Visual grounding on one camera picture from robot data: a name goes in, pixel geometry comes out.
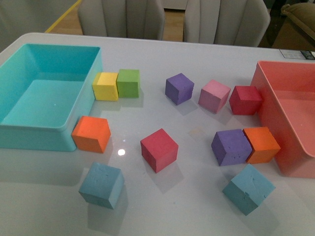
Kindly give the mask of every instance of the chair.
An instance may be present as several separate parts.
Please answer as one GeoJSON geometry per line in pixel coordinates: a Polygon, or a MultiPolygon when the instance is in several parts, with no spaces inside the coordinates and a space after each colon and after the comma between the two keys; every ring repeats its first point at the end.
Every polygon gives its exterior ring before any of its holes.
{"type": "Polygon", "coordinates": [[[162,40],[165,12],[160,0],[82,0],[84,35],[162,40]]]}
{"type": "Polygon", "coordinates": [[[263,0],[188,0],[184,41],[257,47],[269,23],[263,0]]]}

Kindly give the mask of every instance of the green cube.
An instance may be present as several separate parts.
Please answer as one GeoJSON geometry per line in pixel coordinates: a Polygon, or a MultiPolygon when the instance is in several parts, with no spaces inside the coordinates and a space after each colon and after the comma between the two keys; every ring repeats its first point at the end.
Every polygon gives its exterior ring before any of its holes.
{"type": "Polygon", "coordinates": [[[140,71],[131,69],[119,70],[117,90],[118,97],[139,97],[140,71]]]}

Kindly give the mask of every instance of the coral plastic bin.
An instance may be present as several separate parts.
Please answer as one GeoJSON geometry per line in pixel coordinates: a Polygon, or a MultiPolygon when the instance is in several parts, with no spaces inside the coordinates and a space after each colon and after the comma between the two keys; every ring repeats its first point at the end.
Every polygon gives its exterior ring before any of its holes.
{"type": "Polygon", "coordinates": [[[25,44],[0,67],[0,148],[73,151],[95,100],[99,47],[25,44]]]}
{"type": "Polygon", "coordinates": [[[261,123],[281,147],[281,172],[315,178],[315,64],[259,61],[251,85],[263,98],[261,123]]]}

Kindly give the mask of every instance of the pink plastic bin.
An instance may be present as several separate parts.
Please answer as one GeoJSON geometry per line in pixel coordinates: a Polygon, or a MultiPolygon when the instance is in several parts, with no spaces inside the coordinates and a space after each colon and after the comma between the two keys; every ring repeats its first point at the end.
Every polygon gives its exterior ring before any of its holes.
{"type": "Polygon", "coordinates": [[[251,85],[263,98],[261,123],[281,147],[280,171],[315,178],[315,63],[259,61],[251,85]]]}

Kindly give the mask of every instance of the turquoise plastic bin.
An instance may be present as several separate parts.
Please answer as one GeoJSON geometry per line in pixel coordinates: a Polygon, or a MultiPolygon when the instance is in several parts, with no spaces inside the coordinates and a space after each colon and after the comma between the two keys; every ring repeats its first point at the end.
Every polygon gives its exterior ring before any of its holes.
{"type": "Polygon", "coordinates": [[[95,100],[99,47],[25,44],[0,67],[0,148],[73,151],[95,100]]]}

